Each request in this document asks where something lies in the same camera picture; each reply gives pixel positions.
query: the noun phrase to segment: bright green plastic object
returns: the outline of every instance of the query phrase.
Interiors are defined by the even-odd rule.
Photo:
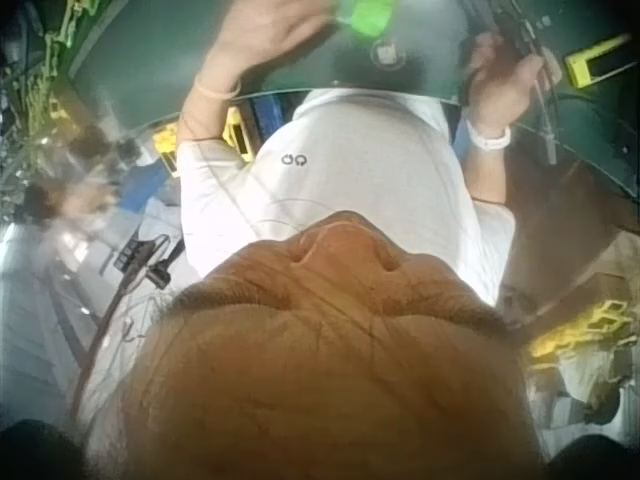
[[[381,36],[393,15],[395,0],[356,0],[351,15],[351,28],[366,37]]]

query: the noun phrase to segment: shirt sleeve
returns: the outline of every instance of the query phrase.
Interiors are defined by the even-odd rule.
[[[222,235],[247,228],[236,207],[242,157],[221,140],[183,142],[177,152],[181,220],[188,262],[201,277],[233,252]]]
[[[516,231],[513,213],[502,205],[473,202],[482,235],[483,281],[491,292],[490,304],[495,305],[500,284],[509,260],[509,253]]]

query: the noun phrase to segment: bracelet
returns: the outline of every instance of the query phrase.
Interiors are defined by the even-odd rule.
[[[200,74],[198,74],[198,75],[196,75],[196,79],[193,82],[193,86],[202,95],[204,95],[205,97],[210,98],[212,100],[231,100],[231,99],[235,98],[236,96],[238,96],[238,94],[240,93],[240,89],[242,88],[242,82],[238,81],[238,86],[233,90],[233,92],[219,93],[219,92],[214,92],[212,90],[204,88],[202,86],[202,84],[200,83]]]
[[[473,128],[473,125],[471,125],[471,122],[468,119],[467,129],[469,130],[469,138],[471,140],[471,143],[485,152],[502,150],[509,146],[509,144],[511,143],[511,129],[509,127],[506,128],[502,138],[496,139],[484,138],[476,131],[475,128]]]

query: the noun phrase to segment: nose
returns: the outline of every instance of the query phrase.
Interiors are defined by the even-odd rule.
[[[299,265],[343,291],[366,287],[392,267],[385,239],[358,222],[320,226],[301,243],[306,254]]]

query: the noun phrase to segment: person's left hand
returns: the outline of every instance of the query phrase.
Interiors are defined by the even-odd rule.
[[[469,90],[469,120],[474,129],[485,138],[504,135],[505,129],[529,108],[545,62],[553,82],[558,83],[562,70],[548,50],[545,49],[545,58],[529,55],[517,62],[499,35],[484,33],[477,37],[469,66],[474,75]]]
[[[320,32],[333,8],[332,0],[233,0],[210,55],[242,75]]]

